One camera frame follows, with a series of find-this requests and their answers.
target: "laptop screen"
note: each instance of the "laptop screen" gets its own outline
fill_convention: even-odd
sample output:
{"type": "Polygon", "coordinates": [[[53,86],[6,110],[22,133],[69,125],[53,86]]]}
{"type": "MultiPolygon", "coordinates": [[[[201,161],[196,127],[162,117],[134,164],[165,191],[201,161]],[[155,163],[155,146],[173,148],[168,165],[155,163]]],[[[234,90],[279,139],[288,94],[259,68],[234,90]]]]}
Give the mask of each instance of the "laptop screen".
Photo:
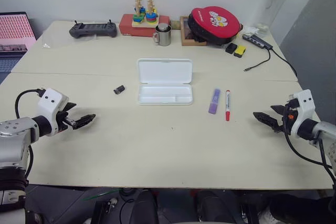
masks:
{"type": "Polygon", "coordinates": [[[25,12],[0,13],[0,54],[24,54],[36,38],[25,12]]]}

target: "laptop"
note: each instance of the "laptop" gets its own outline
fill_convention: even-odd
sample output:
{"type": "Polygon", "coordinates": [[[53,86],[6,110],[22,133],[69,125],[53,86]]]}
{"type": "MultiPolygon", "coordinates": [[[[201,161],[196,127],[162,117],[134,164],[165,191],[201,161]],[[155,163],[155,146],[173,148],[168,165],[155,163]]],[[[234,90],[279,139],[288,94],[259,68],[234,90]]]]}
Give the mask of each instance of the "laptop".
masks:
{"type": "Polygon", "coordinates": [[[25,12],[0,13],[0,73],[10,73],[35,42],[25,12]]]}

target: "game controller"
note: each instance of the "game controller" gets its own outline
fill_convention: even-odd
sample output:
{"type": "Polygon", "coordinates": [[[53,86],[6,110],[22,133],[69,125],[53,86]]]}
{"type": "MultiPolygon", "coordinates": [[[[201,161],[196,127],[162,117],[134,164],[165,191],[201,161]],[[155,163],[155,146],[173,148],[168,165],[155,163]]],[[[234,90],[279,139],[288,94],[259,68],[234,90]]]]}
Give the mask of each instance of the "game controller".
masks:
{"type": "Polygon", "coordinates": [[[92,34],[115,37],[117,35],[117,26],[111,20],[106,24],[83,24],[75,21],[75,25],[69,30],[69,33],[76,39],[83,35],[92,34]]]}

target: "purple highlighter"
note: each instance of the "purple highlighter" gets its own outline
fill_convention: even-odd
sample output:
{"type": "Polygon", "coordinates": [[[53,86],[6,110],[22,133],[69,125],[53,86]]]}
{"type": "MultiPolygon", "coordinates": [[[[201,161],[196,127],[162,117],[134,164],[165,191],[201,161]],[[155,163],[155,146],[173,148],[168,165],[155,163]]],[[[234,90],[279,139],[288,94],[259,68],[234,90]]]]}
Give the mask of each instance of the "purple highlighter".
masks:
{"type": "Polygon", "coordinates": [[[209,113],[210,114],[216,114],[217,112],[217,106],[218,106],[218,101],[219,101],[219,95],[220,95],[220,90],[215,89],[214,96],[212,97],[212,101],[209,106],[209,113]]]}

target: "white plastic box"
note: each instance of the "white plastic box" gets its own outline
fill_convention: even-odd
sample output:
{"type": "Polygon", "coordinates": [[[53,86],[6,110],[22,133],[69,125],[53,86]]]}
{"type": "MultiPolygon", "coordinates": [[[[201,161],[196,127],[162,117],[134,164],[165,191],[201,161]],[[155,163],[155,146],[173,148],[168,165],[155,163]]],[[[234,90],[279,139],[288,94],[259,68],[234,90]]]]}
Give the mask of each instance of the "white plastic box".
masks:
{"type": "Polygon", "coordinates": [[[189,59],[139,59],[140,105],[189,105],[193,63],[189,59]]]}

